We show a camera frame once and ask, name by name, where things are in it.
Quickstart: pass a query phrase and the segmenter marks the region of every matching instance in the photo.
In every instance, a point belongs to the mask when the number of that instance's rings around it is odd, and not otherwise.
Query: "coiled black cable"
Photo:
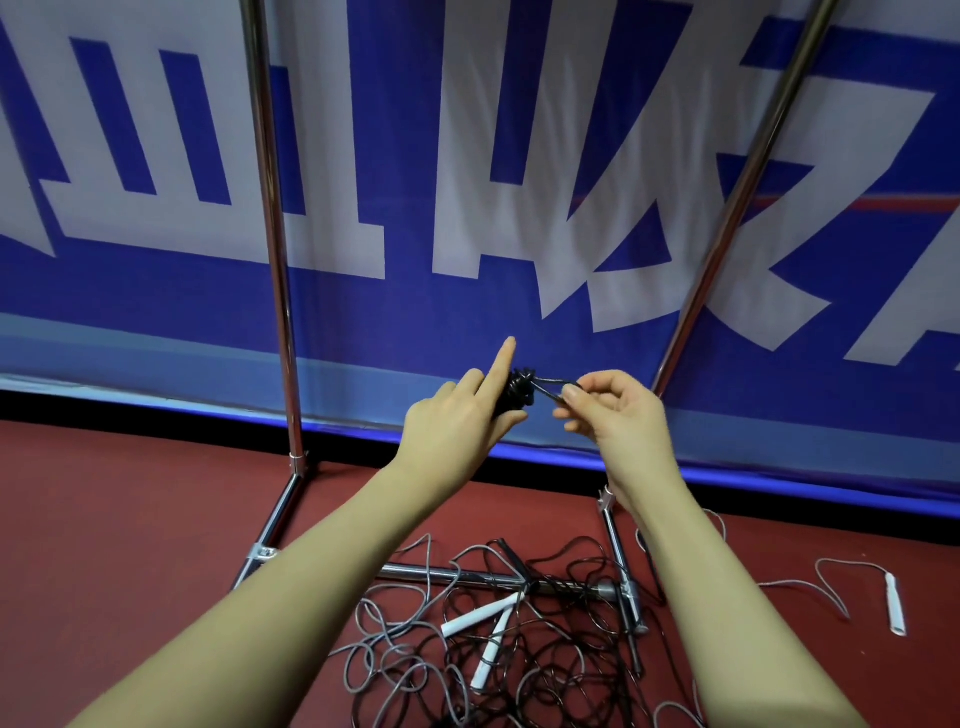
[[[579,387],[575,381],[566,379],[547,379],[543,376],[537,376],[533,369],[514,369],[510,372],[510,377],[503,387],[503,393],[500,399],[496,401],[496,407],[493,409],[493,416],[499,417],[504,412],[512,409],[523,409],[534,403],[534,392],[541,392],[557,404],[564,404],[563,398],[546,389],[545,385],[572,384]]]

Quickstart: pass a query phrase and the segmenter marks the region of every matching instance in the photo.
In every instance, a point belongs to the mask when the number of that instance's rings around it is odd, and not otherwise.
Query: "blue light strip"
[[[182,407],[168,405],[164,409],[182,410]],[[227,415],[230,419],[242,422],[259,423],[262,425],[285,426],[286,421],[281,416],[265,417],[237,412]],[[342,435],[358,440],[390,443],[400,442],[400,432],[397,430],[378,429],[376,427],[360,427],[349,425],[331,425],[316,421],[304,422],[303,429],[311,432],[323,432],[330,435]],[[493,447],[491,457],[502,460],[535,463],[537,465],[552,465],[560,468],[577,468],[580,470],[604,470],[603,460],[594,452],[560,448],[536,448],[528,445],[513,445],[500,443]],[[803,483],[796,480],[785,480],[757,473],[733,471],[720,468],[706,468],[703,466],[681,466],[681,475],[687,483],[694,485],[716,486],[719,488],[734,488],[741,491],[769,493],[776,496],[801,497],[811,500],[824,500],[830,503],[878,508],[886,511],[912,513],[919,516],[934,516],[960,520],[960,502],[933,500],[929,498],[910,498],[899,496],[885,496],[876,493],[867,493],[847,488],[834,488],[827,485]]]
[[[13,376],[3,376],[2,384],[3,389],[12,391],[66,396],[86,400],[113,401],[173,412],[187,412],[190,414],[222,417],[224,419],[256,425],[269,425],[273,427],[286,426],[286,418],[281,414],[252,412],[251,410],[240,410],[232,407],[198,404],[196,402],[165,399],[149,395],[136,395],[99,387],[64,385],[60,382],[51,382],[49,380],[43,381],[31,377]],[[304,421],[303,428],[307,431],[341,435],[371,442],[397,444],[400,441],[399,430],[384,429],[376,426],[335,425],[309,420]],[[561,468],[577,468],[598,472],[604,470],[603,461],[600,459],[598,453],[575,449],[538,448],[526,445],[514,445],[511,443],[500,443],[493,448],[491,456],[503,460],[515,460],[519,462],[536,463],[538,465],[552,465]],[[681,474],[686,482],[695,485],[734,488],[741,491],[802,497],[845,505],[912,513],[920,516],[960,520],[960,501],[887,496],[848,488],[803,483],[759,473],[747,473],[703,466],[681,466]]]

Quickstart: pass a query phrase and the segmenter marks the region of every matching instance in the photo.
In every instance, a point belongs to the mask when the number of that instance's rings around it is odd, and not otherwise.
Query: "red mat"
[[[371,475],[325,466],[292,533],[322,518]],[[0,725],[64,724],[211,606],[228,589],[286,476],[284,457],[0,422]],[[875,570],[825,565],[852,622],[816,594],[769,594],[872,725],[960,724],[957,549],[726,520],[733,549],[758,580],[814,580],[820,556],[875,561],[895,573],[906,638],[887,627]],[[628,520],[621,526],[632,534]],[[578,535],[605,538],[589,498],[476,483],[424,529],[436,539],[438,560],[497,537],[526,558]],[[633,543],[628,557],[641,580],[648,579]],[[668,614],[660,614],[682,652]],[[676,699],[659,640],[645,638],[639,650],[649,670],[648,700]],[[324,670],[298,726],[349,725],[351,698],[340,666],[331,661]],[[661,725],[689,722],[665,715]]]

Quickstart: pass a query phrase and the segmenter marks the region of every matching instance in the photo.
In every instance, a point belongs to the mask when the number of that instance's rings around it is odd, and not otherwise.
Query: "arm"
[[[407,413],[393,463],[71,724],[286,726],[390,555],[469,480],[522,412],[492,421],[514,340]]]
[[[686,488],[660,400],[622,372],[580,384],[554,416],[597,443],[650,547],[710,725],[865,725]]]

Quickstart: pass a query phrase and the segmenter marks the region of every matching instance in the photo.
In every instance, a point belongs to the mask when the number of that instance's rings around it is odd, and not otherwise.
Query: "metal stand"
[[[600,491],[600,498],[597,499],[597,509],[600,511],[600,518],[607,528],[607,535],[610,537],[610,546],[613,552],[613,561],[620,572],[620,600],[623,607],[623,618],[626,621],[627,631],[635,635],[645,635],[650,630],[643,621],[643,607],[640,604],[640,589],[636,584],[633,575],[630,574],[630,565],[627,563],[627,554],[623,550],[623,542],[620,541],[620,534],[616,530],[616,523],[613,521],[613,507],[616,504],[616,498],[609,488]]]
[[[830,18],[836,10],[838,0],[817,0],[810,8],[809,15],[804,25],[804,33],[797,44],[797,50],[794,51],[790,64],[780,76],[780,82],[777,90],[774,91],[773,98],[767,106],[766,113],[763,115],[763,121],[760,128],[756,131],[753,144],[750,147],[750,153],[747,155],[747,162],[744,165],[743,172],[736,181],[736,186],[727,204],[724,206],[723,217],[720,223],[716,237],[710,245],[707,257],[701,266],[697,275],[696,282],[690,291],[684,308],[680,312],[680,320],[677,328],[673,332],[673,337],[667,346],[666,354],[660,367],[657,369],[657,375],[654,377],[654,383],[651,390],[661,399],[666,391],[666,386],[670,378],[677,369],[677,363],[684,352],[686,343],[690,338],[690,333],[707,302],[710,290],[716,281],[717,275],[723,265],[727,253],[730,251],[731,244],[736,231],[740,227],[743,215],[747,211],[751,200],[756,193],[756,186],[760,182],[763,170],[770,160],[770,154],[773,152],[783,124],[786,122],[787,115],[793,107],[797,94],[800,91],[804,76],[809,70],[813,59],[820,50],[824,36],[827,34]],[[636,582],[630,575],[626,559],[623,554],[623,545],[620,536],[616,530],[616,524],[613,522],[611,509],[614,506],[614,497],[607,490],[600,494],[599,508],[600,516],[604,520],[607,532],[610,535],[610,543],[613,556],[621,566],[621,584],[620,592],[623,595],[623,601],[629,610],[625,614],[628,627],[632,626],[636,634],[646,634],[647,627],[643,623],[640,611],[640,602]]]
[[[279,549],[254,545],[251,559],[262,564],[270,561]],[[456,571],[442,567],[419,567],[409,564],[387,563],[377,575],[378,579],[392,579],[394,581],[410,581],[418,584],[430,579],[431,584],[445,585],[456,581],[458,585],[473,587],[474,589],[510,589],[515,592],[531,587],[531,591],[539,595],[574,596],[586,594],[591,599],[600,599],[614,603],[619,598],[619,590],[612,582],[587,584],[580,581],[565,581],[562,579],[532,579],[528,581],[513,573],[489,573],[488,571]]]
[[[290,311],[290,284],[287,279],[287,241],[283,229],[280,200],[280,174],[277,166],[274,103],[270,89],[270,49],[267,45],[267,20],[263,0],[240,0],[244,43],[247,50],[247,74],[253,110],[253,134],[256,160],[260,169],[263,217],[270,250],[270,272],[274,282],[276,330],[280,343],[280,370],[283,374],[283,400],[290,436],[290,480],[287,481],[273,513],[251,549],[232,589],[239,587],[262,563],[261,552],[269,551],[281,535],[287,514],[300,493],[306,476],[303,430],[300,418],[300,386],[297,380],[297,352],[294,347],[293,319]]]
[[[681,311],[680,320],[667,347],[666,354],[657,370],[652,390],[661,398],[677,368],[677,363],[683,354],[697,318],[707,302],[709,292],[730,250],[743,215],[750,201],[754,198],[756,186],[760,181],[767,161],[770,159],[770,154],[787,115],[797,98],[804,76],[820,49],[837,4],[838,0],[817,0],[810,9],[797,50],[780,77],[777,90],[770,100],[760,128],[754,137],[743,172],[724,207],[720,229],[710,245],[707,257]],[[244,579],[250,576],[260,564],[276,555],[275,546],[280,536],[281,527],[300,493],[306,474],[306,459],[303,452],[300,420],[300,389],[297,380],[297,359],[287,279],[286,238],[283,229],[283,210],[280,203],[276,133],[270,89],[270,53],[267,45],[266,17],[263,0],[240,0],[240,8],[243,14],[244,40],[250,76],[253,129],[256,137],[257,162],[260,169],[260,187],[263,192],[263,211],[267,226],[267,242],[270,248],[270,268],[274,281],[276,321],[280,339],[280,365],[283,373],[287,429],[290,434],[292,474],[274,507],[273,513],[264,525],[259,538],[240,570],[233,584],[233,589],[240,586]],[[608,601],[618,599],[628,628],[634,634],[646,634],[648,630],[642,619],[636,581],[630,574],[623,544],[620,541],[616,524],[613,522],[614,498],[609,490],[601,494],[598,506],[600,516],[610,537],[613,558],[616,560],[620,571],[620,585],[618,588],[610,585],[609,590],[605,586],[591,587],[595,591],[595,594],[591,595]],[[438,584],[449,583],[455,573],[454,570],[431,569],[430,577]],[[426,569],[423,567],[409,567],[402,564],[387,564],[380,572],[380,576],[383,578],[419,582],[425,581],[426,574]],[[522,581],[515,575],[491,577],[489,574],[479,571],[465,571],[460,578],[461,583],[476,587],[491,587],[495,583],[500,586],[520,588],[523,586]],[[540,586],[544,589],[553,589],[547,582],[543,582]],[[569,587],[578,593],[583,590],[583,585],[577,585],[573,582],[569,583]]]

